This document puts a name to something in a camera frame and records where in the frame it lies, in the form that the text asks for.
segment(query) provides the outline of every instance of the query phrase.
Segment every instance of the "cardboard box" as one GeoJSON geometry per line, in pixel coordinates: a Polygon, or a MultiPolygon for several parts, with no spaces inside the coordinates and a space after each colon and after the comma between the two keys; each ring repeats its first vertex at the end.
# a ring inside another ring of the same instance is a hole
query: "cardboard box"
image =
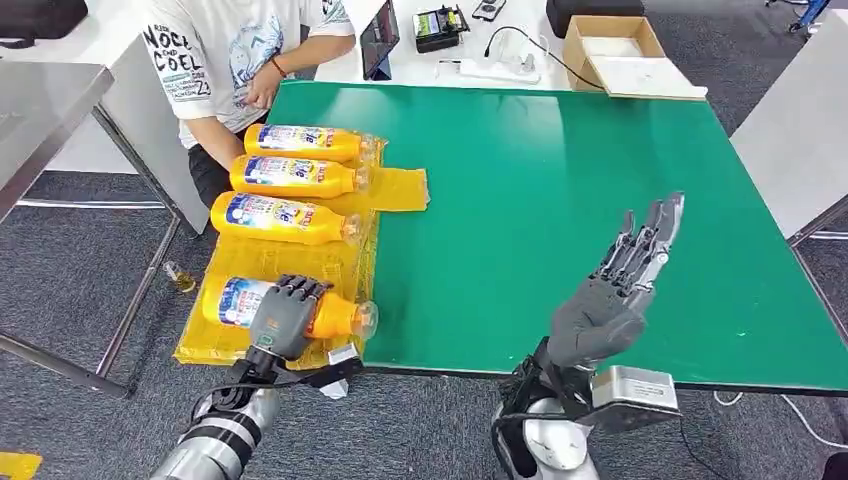
{"type": "Polygon", "coordinates": [[[703,100],[696,87],[665,56],[645,17],[575,15],[565,35],[563,61],[596,88],[568,72],[577,91],[606,91],[612,97],[703,100]]]}

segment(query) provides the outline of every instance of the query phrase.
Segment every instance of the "gray carpet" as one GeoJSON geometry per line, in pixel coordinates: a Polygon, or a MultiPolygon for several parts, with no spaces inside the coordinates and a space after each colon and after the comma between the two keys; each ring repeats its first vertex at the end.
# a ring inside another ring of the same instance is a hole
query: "gray carpet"
{"type": "MultiPolygon", "coordinates": [[[[801,46],[782,33],[791,10],[776,7],[766,10],[759,0],[648,2],[666,52],[710,88],[728,132],[801,46]]],[[[37,193],[67,197],[90,189],[131,198],[138,193],[132,182],[57,174],[37,193]]],[[[0,328],[96,366],[166,223],[162,211],[16,209],[0,224],[0,328]]],[[[189,239],[181,232],[168,258],[199,280],[213,247],[213,235],[189,239]]],[[[848,247],[808,242],[803,254],[846,312],[848,247]]],[[[44,456],[38,479],[145,478],[173,446],[197,392],[221,381],[221,368],[180,366],[170,357],[192,302],[157,276],[114,369],[115,379],[135,386],[129,400],[73,386],[0,352],[0,450],[44,456]]],[[[502,478],[488,443],[497,402],[492,381],[368,374],[340,401],[305,387],[284,397],[245,478],[502,478]]],[[[693,450],[729,479],[815,480],[834,451],[817,444],[776,396],[746,395],[727,408],[707,392],[680,392],[680,400],[693,450]]],[[[823,436],[848,439],[848,401],[797,402],[823,436]]],[[[598,432],[590,448],[604,478],[717,478],[688,455],[676,422],[624,435],[598,432]]]]}

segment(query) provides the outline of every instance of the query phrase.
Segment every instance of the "white t-shirt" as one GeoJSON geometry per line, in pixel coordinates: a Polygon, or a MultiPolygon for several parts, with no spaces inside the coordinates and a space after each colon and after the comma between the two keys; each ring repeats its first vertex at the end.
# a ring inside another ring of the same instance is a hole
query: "white t-shirt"
{"type": "Polygon", "coordinates": [[[244,103],[248,82],[272,56],[309,35],[353,35],[341,0],[144,0],[142,32],[180,140],[197,144],[184,120],[218,117],[238,132],[266,110],[244,103]]]}

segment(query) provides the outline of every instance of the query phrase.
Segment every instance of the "bottle label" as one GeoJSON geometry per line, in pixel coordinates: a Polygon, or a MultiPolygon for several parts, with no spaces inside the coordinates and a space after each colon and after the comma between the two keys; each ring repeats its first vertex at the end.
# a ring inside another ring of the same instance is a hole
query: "bottle label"
{"type": "Polygon", "coordinates": [[[315,205],[280,198],[237,193],[227,207],[227,223],[268,230],[297,227],[305,230],[315,215],[315,205]]]}
{"type": "Polygon", "coordinates": [[[250,157],[244,181],[259,185],[317,185],[324,181],[327,162],[295,158],[250,157]]]}
{"type": "Polygon", "coordinates": [[[249,327],[259,310],[262,297],[274,284],[260,280],[233,277],[224,286],[218,302],[218,318],[227,325],[249,327]]]}
{"type": "Polygon", "coordinates": [[[260,148],[277,150],[330,147],[333,145],[334,131],[332,128],[323,127],[262,125],[257,143],[260,148]]]}

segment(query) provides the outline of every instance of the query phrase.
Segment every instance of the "bracelet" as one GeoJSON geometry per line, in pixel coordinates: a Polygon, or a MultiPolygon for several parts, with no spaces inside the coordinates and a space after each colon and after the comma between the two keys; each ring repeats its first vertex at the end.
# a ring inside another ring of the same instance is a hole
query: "bracelet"
{"type": "Polygon", "coordinates": [[[286,72],[285,72],[285,70],[283,70],[283,69],[280,67],[280,65],[277,63],[277,59],[276,59],[276,58],[274,58],[274,57],[271,57],[271,63],[273,63],[273,64],[274,64],[274,66],[275,66],[275,67],[277,67],[277,71],[278,71],[278,72],[280,72],[280,77],[282,77],[282,78],[286,78],[286,72]]]}

